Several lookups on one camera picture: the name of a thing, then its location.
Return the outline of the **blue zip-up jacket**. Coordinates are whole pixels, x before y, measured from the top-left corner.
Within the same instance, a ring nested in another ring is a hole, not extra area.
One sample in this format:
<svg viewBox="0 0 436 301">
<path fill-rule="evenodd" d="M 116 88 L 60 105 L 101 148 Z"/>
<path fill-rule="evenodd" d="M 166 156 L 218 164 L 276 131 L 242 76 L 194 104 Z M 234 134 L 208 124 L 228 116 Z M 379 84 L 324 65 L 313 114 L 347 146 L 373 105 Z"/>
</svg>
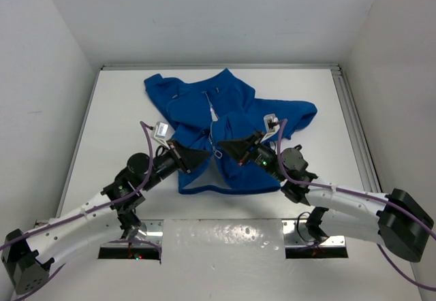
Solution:
<svg viewBox="0 0 436 301">
<path fill-rule="evenodd" d="M 287 120 L 283 137 L 307 127 L 317 114 L 309 101 L 260 99 L 255 89 L 228 69 L 212 78 L 186 83 L 155 74 L 144 80 L 154 106 L 174 130 L 173 139 L 212 155 L 191 174 L 179 173 L 178 192 L 192 195 L 215 191 L 228 195 L 270 193 L 280 184 L 254 163 L 237 165 L 218 143 L 264 130 L 264 117 Z"/>
</svg>

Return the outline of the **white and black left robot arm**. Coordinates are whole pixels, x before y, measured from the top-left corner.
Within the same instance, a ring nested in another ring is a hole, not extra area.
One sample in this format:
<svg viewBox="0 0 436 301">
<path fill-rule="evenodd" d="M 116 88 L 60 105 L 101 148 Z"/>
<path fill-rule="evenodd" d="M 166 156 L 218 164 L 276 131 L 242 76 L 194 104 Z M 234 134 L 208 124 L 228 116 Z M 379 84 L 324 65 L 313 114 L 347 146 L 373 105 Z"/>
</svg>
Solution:
<svg viewBox="0 0 436 301">
<path fill-rule="evenodd" d="M 28 296 L 75 255 L 97 244 L 120 240 L 141 222 L 135 208 L 151 190 L 177 171 L 190 174 L 211 152 L 176 140 L 156 158 L 136 153 L 112 183 L 66 215 L 26 232 L 15 229 L 1 246 L 1 262 L 17 296 Z"/>
</svg>

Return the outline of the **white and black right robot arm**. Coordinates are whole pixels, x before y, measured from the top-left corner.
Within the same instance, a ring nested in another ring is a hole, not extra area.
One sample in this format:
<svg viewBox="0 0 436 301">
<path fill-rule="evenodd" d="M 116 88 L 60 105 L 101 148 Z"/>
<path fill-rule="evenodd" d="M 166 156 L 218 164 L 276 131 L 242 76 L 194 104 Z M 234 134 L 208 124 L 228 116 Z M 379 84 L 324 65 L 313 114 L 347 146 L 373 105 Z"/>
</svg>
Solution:
<svg viewBox="0 0 436 301">
<path fill-rule="evenodd" d="M 321 183 L 307 171 L 300 145 L 279 151 L 261 139 L 257 131 L 218 145 L 239 166 L 257 165 L 282 183 L 290 201 L 312 207 L 294 225 L 296 242 L 321 244 L 331 236 L 346 236 L 384 246 L 408 262 L 422 259 L 434 221 L 408 192 L 370 193 Z"/>
</svg>

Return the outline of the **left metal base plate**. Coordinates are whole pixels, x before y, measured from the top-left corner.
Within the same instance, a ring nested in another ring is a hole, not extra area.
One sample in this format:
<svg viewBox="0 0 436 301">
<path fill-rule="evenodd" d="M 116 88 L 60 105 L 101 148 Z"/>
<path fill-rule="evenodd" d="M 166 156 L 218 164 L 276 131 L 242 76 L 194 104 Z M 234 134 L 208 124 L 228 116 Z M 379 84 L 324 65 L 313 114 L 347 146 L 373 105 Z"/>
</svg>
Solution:
<svg viewBox="0 0 436 301">
<path fill-rule="evenodd" d="M 104 248 L 109 247 L 160 247 L 164 234 L 163 220 L 141 220 L 139 226 L 130 229 L 126 237 L 107 242 L 102 245 Z"/>
</svg>

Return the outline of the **metal base plate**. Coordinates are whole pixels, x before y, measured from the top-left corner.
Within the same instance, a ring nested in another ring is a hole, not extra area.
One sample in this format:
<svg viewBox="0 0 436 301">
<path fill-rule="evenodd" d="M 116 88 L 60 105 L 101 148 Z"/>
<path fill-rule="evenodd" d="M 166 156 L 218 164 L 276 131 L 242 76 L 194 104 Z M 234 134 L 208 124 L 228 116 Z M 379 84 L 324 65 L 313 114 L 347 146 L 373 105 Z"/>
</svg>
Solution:
<svg viewBox="0 0 436 301">
<path fill-rule="evenodd" d="M 306 226 L 307 218 L 283 219 L 282 232 L 286 247 L 292 249 L 311 247 L 314 244 L 321 248 L 346 247 L 345 238 L 342 236 L 313 236 Z"/>
<path fill-rule="evenodd" d="M 126 237 L 107 242 L 102 245 L 104 248 L 109 247 L 160 247 L 164 234 L 163 220 L 141 220 L 139 226 L 130 229 Z"/>
</svg>

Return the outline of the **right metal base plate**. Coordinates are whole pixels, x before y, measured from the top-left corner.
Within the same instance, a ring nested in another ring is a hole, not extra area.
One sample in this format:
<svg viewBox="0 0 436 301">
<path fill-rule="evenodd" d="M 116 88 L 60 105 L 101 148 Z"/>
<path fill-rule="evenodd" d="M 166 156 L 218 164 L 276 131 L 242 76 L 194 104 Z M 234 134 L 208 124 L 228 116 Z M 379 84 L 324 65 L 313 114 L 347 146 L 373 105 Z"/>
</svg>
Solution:
<svg viewBox="0 0 436 301">
<path fill-rule="evenodd" d="M 345 238 L 342 236 L 313 236 L 306 226 L 307 218 L 283 219 L 282 232 L 286 247 L 292 249 L 311 247 L 314 244 L 321 248 L 346 247 Z"/>
</svg>

